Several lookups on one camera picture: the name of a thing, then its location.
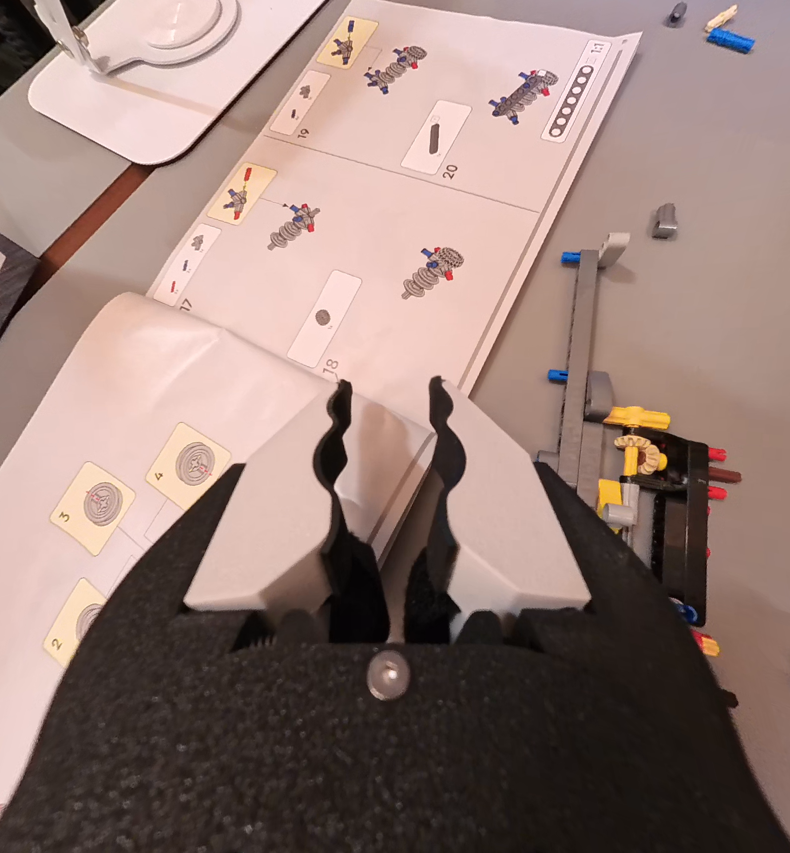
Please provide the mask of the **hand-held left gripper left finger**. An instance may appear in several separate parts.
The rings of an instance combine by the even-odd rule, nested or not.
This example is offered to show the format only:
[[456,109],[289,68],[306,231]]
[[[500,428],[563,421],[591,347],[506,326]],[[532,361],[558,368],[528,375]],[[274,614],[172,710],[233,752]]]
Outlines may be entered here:
[[197,610],[317,611],[349,586],[351,533],[336,493],[348,461],[347,380],[254,451],[187,592]]

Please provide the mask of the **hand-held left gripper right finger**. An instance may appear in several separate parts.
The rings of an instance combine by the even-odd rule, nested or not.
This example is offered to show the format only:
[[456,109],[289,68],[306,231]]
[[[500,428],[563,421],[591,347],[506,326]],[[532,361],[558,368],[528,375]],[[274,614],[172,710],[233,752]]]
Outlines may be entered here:
[[451,382],[432,378],[429,399],[432,589],[460,613],[582,608],[588,587],[528,452]]

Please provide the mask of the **partly built lego chassis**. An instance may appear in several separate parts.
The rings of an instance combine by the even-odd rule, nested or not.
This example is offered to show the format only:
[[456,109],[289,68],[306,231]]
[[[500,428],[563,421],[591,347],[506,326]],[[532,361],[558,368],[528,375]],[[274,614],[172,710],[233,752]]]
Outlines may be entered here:
[[611,532],[645,562],[688,623],[702,653],[720,656],[704,632],[708,607],[709,516],[727,485],[725,450],[669,432],[665,412],[615,404],[611,377],[592,368],[600,275],[627,249],[627,232],[610,232],[598,250],[565,252],[577,268],[566,368],[548,380],[564,387],[555,452],[536,460],[552,467]]

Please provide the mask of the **lego instruction booklet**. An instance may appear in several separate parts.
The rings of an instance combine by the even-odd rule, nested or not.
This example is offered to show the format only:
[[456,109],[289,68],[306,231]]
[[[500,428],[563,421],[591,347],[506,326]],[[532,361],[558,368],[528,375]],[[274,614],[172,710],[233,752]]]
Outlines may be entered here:
[[341,379],[351,531],[384,557],[635,56],[352,2],[147,295],[85,329],[0,466],[0,818],[79,619],[233,463]]

